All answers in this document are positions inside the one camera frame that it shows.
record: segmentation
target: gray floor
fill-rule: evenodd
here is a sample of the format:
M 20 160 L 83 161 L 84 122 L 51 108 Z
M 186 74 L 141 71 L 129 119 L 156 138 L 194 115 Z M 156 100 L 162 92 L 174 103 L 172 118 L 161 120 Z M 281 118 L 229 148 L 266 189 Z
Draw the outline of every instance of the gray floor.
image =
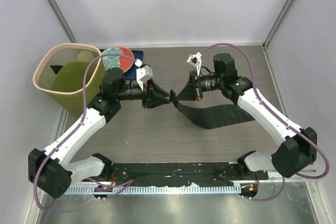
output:
M 192 66 L 189 54 L 201 48 L 143 48 L 144 62 L 151 65 L 154 81 L 164 90 L 176 93 L 184 87 Z M 256 72 L 257 87 L 278 109 L 275 88 L 261 46 L 246 46 Z M 204 66 L 213 69 L 213 55 L 230 53 L 241 76 L 250 78 L 245 58 L 235 49 L 213 48 L 202 56 Z M 207 107 L 230 103 L 220 91 L 207 92 L 201 102 L 191 106 Z M 67 127 L 75 118 L 69 117 Z M 276 146 L 268 133 L 255 121 L 214 130 L 199 128 L 172 104 L 143 109 L 141 101 L 124 101 L 118 114 L 97 132 L 77 153 L 74 160 L 101 153 L 113 162 L 215 162 L 235 161 L 252 151 L 273 151 Z
M 261 183 L 258 198 L 273 196 L 281 183 Z M 42 211 L 38 224 L 314 224 L 318 223 L 306 183 L 286 183 L 283 193 L 269 202 L 253 202 L 238 195 L 118 196 L 107 201 L 63 196 L 54 208 Z M 74 210 L 69 213 L 62 210 Z

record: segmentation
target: shiny metal surface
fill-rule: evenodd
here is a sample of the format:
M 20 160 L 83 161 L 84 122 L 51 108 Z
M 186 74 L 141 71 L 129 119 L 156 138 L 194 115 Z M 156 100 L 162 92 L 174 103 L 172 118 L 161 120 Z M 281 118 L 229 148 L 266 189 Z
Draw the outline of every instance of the shiny metal surface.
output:
M 259 185 L 259 198 L 274 195 L 281 183 Z M 210 223 L 318 223 L 306 183 L 286 183 L 283 193 L 269 202 L 253 202 L 238 195 L 119 196 L 92 201 L 91 195 L 63 196 L 49 212 L 41 212 L 37 223 L 101 224 L 210 224 Z M 76 211 L 65 213 L 61 209 Z

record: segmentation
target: blue object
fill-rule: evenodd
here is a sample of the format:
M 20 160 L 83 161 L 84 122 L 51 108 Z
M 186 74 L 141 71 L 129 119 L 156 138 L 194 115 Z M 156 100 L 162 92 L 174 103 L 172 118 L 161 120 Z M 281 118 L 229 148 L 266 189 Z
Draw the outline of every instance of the blue object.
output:
M 135 59 L 142 60 L 143 59 L 143 51 L 133 51 L 132 53 L 134 55 Z M 136 75 L 137 75 L 137 67 L 135 64 L 133 64 L 126 73 L 124 73 L 124 76 L 126 77 L 127 80 L 136 80 Z

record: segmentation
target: robotic arm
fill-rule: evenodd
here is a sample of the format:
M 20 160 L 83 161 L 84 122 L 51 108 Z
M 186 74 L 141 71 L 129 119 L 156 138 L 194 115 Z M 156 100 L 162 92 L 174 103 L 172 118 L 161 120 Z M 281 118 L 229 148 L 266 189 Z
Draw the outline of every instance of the robotic arm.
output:
M 207 75 L 199 75 L 201 72 L 199 54 L 190 56 L 187 62 L 196 66 L 197 70 L 190 72 L 188 83 L 183 90 L 177 96 L 171 97 L 173 103 L 182 100 L 200 101 L 203 98 L 203 92 L 221 90 L 224 97 L 253 116 L 278 146 L 275 153 L 253 151 L 240 157 L 238 163 L 243 175 L 250 175 L 258 170 L 276 170 L 283 177 L 289 178 L 316 160 L 317 151 L 290 127 L 283 125 L 277 117 L 286 121 L 315 144 L 317 143 L 316 132 L 310 127 L 303 129 L 290 121 L 257 89 L 262 101 L 275 112 L 277 117 L 270 113 L 256 97 L 252 82 L 246 77 L 238 76 L 235 62 L 230 54 L 215 55 L 213 58 L 215 72 L 209 72 Z
M 84 143 L 116 115 L 121 109 L 121 100 L 141 100 L 142 106 L 148 109 L 170 103 L 166 98 L 169 94 L 156 85 L 152 77 L 152 69 L 148 65 L 137 69 L 137 84 L 132 82 L 126 84 L 120 68 L 107 70 L 100 92 L 88 104 L 84 122 L 81 123 L 82 117 L 80 117 L 59 139 L 43 151 L 38 149 L 31 151 L 28 156 L 29 180 L 34 182 L 42 161 L 78 124 L 81 124 L 79 129 L 47 161 L 37 186 L 56 199 L 62 196 L 71 184 L 83 179 L 89 177 L 107 179 L 111 174 L 112 162 L 99 153 L 85 160 L 74 163 L 70 161 Z

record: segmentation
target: beige basket rim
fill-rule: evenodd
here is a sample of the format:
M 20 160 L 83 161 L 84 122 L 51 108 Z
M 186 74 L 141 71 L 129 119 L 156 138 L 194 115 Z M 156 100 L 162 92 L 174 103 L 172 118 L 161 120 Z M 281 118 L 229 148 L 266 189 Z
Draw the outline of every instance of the beige basket rim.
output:
M 34 86 L 44 92 L 50 93 L 50 94 L 63 94 L 63 95 L 70 95 L 70 94 L 77 94 L 83 91 L 83 88 L 75 91 L 75 92 L 59 92 L 59 91 L 53 91 L 53 90 L 49 90 L 49 89 L 44 89 L 41 88 L 38 85 L 38 79 L 40 78 L 40 75 L 43 71 L 43 69 L 45 68 L 45 66 L 47 65 L 48 61 L 51 59 L 51 57 L 58 51 L 63 50 L 63 49 L 67 49 L 67 48 L 75 48 L 75 49 L 84 49 L 84 50 L 90 50 L 90 51 L 96 51 L 98 53 L 98 55 L 101 55 L 100 50 L 97 47 L 91 46 L 91 45 L 85 45 L 85 44 L 78 44 L 78 43 L 64 43 L 64 44 L 60 44 L 54 48 L 51 48 L 47 54 L 43 57 L 42 61 L 40 62 L 40 64 L 37 66 L 37 69 L 35 70 L 35 73 L 33 75 L 33 84 Z M 99 65 L 101 62 L 101 58 L 98 60 L 97 62 L 97 66 L 90 78 L 90 80 L 88 81 L 88 83 L 86 84 L 85 88 L 87 88 L 90 83 L 92 82 L 94 76 L 96 75 Z

